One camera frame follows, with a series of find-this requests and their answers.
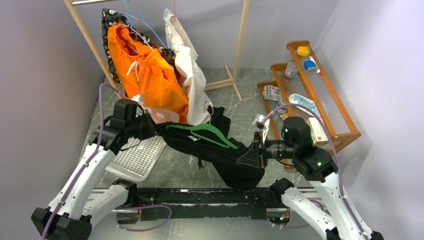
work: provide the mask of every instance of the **white garment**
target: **white garment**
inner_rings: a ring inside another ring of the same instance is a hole
[[[204,91],[205,75],[196,64],[198,54],[180,21],[174,18],[174,14],[169,9],[165,9],[163,19],[165,20],[166,44],[175,52],[175,67],[185,78],[180,85],[186,89],[185,95],[188,98],[188,124],[196,126],[206,123],[209,121],[210,114],[207,111],[209,104],[205,102],[211,102],[211,100]]]

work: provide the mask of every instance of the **white wall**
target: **white wall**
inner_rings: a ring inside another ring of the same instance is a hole
[[[424,2],[340,1],[315,45],[362,136],[344,184],[386,240],[424,236]]]
[[[222,68],[234,65],[243,0],[176,0],[176,13],[187,31],[200,67]],[[241,68],[269,69],[272,64],[291,59],[286,44],[309,40],[315,43],[338,0],[252,0],[247,16]],[[129,1],[130,14],[138,16],[138,0]],[[79,6],[88,31],[103,51],[102,8],[125,13],[122,0]],[[172,0],[143,0],[145,21],[165,42],[164,10],[174,9]],[[137,29],[153,40],[154,34],[136,20]]]
[[[77,165],[103,73],[62,1],[0,15],[0,239],[39,239],[31,214]]]

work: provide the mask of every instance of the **gray tile floor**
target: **gray tile floor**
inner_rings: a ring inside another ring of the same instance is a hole
[[[202,68],[207,82],[216,82],[228,78],[224,68]],[[206,92],[216,107],[224,107],[224,115],[231,119],[228,137],[237,139],[248,146],[256,131],[252,122],[256,113],[265,114],[262,98],[257,88],[257,83],[272,81],[274,76],[267,69],[240,69],[237,76],[237,87],[243,97],[243,102],[238,98],[231,86]],[[117,101],[117,96],[111,89],[105,88],[103,92],[104,115],[109,116]],[[282,127],[282,120],[275,115],[275,123]],[[93,112],[88,135],[99,126],[99,103]],[[166,146],[159,160],[156,162],[149,176],[138,187],[150,188],[226,188],[212,164],[203,161],[203,168],[199,169],[197,161],[189,163],[190,156]],[[118,176],[105,171],[97,184],[97,188],[108,188]],[[295,170],[286,170],[276,162],[270,161],[263,179],[258,187],[269,187],[275,180],[287,178],[298,187],[311,185]]]

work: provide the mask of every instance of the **white plastic basket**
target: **white plastic basket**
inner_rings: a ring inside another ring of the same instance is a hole
[[[132,100],[137,101],[145,110],[148,110],[151,118],[157,124],[165,122],[177,123],[180,119],[174,111],[145,107],[140,95],[133,97]],[[130,138],[128,143],[122,147],[124,149],[130,149],[120,151],[115,159],[106,167],[106,170],[121,178],[133,182],[141,182],[152,171],[165,146],[166,143],[161,136],[151,137],[140,143],[138,139]]]

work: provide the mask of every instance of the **wooden frame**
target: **wooden frame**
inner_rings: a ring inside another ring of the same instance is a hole
[[[80,15],[78,14],[77,10],[75,9],[75,6],[79,5],[87,5],[87,4],[96,4],[96,3],[103,3],[103,2],[112,2],[117,0],[82,0],[82,1],[74,1],[71,0],[63,0],[65,3],[67,9],[69,10],[70,14],[72,15],[73,19],[75,20],[76,25],[78,26],[79,30],[81,31],[82,35],[84,36],[85,40],[87,41],[91,51],[93,52],[98,64],[100,65],[101,69],[103,70],[104,74],[107,77],[107,80],[112,86],[115,86],[117,88],[111,73],[108,70],[108,66],[106,65],[105,61],[103,60],[102,56],[100,55],[99,50],[97,49],[96,45],[93,42],[92,37],[90,36],[86,26],[84,25],[84,22],[81,20]],[[232,70],[232,74],[228,68],[227,65],[225,65],[225,69],[228,73],[229,78],[226,80],[221,80],[217,82],[212,82],[206,84],[205,91],[224,88],[228,86],[232,86],[234,88],[235,93],[237,94],[238,100],[240,102],[243,101],[242,96],[240,95],[239,89],[236,86],[236,79],[237,79],[237,72],[239,70],[239,64],[240,64],[240,57],[242,54],[242,44],[243,44],[243,38],[245,35],[245,27],[246,27],[246,20],[248,17],[249,12],[249,4],[250,0],[244,0],[243,3],[243,11],[241,14],[241,23],[240,23],[240,31],[238,33],[238,44],[237,44],[237,51],[235,54],[235,63],[234,63],[234,69]]]
[[[301,60],[299,58],[299,56],[296,53],[296,49],[297,47],[300,46],[305,46],[305,47],[309,47],[310,51],[311,51],[311,56],[314,58],[316,65],[319,67],[319,69],[321,70],[321,77],[322,77],[322,81],[325,83],[325,86],[328,88],[329,93],[331,94],[331,97],[333,98],[338,110],[340,111],[343,120],[346,122],[350,132],[346,132],[346,133],[336,133],[333,124],[326,112],[326,110],[324,109],[324,106],[322,105],[321,99],[319,97],[319,95],[317,94],[314,86],[311,83],[311,80],[308,77],[307,72],[305,71],[304,67],[301,64]],[[334,143],[334,147],[336,152],[339,152],[340,150],[344,149],[347,145],[349,145],[350,143],[352,143],[354,140],[356,140],[357,138],[359,138],[361,136],[361,133],[358,131],[357,127],[355,126],[351,116],[349,115],[348,111],[346,110],[345,106],[343,105],[339,95],[337,94],[333,84],[331,83],[324,67],[321,65],[319,59],[317,58],[317,56],[315,55],[313,49],[311,48],[311,45],[309,43],[309,41],[291,41],[287,44],[287,49],[289,50],[289,52],[291,53],[291,56],[293,57],[293,61],[296,63],[298,69],[299,69],[299,79],[303,85],[303,88],[305,89],[305,92],[307,94],[307,97],[311,100],[313,100],[316,104],[316,107],[318,108],[319,112],[321,113],[321,118],[322,121],[325,124],[325,127],[328,129],[328,132],[331,135],[331,140]],[[274,74],[275,77],[275,81],[268,81],[268,82],[260,82],[257,84],[257,87],[259,89],[259,92],[262,92],[263,86],[265,85],[272,85],[272,86],[278,86],[280,91],[281,91],[281,95],[284,99],[284,101],[286,103],[289,102],[289,96],[284,88],[284,81],[290,81],[290,78],[283,76],[280,77],[279,72],[284,72],[286,70],[286,66],[287,63],[277,63],[277,64],[273,64],[271,66],[271,70]],[[269,113],[271,111],[269,105],[268,105],[268,101],[267,100],[263,100],[263,105],[265,107],[265,110],[267,113]],[[296,113],[294,111],[294,109],[292,107],[288,107],[288,114],[289,116],[296,116]],[[275,139],[279,140],[280,139],[280,134],[276,129],[276,125],[274,123],[274,120],[271,118],[270,119],[270,125],[272,128],[272,132],[274,134]],[[327,149],[327,151],[333,155],[333,153],[331,152],[331,149]]]

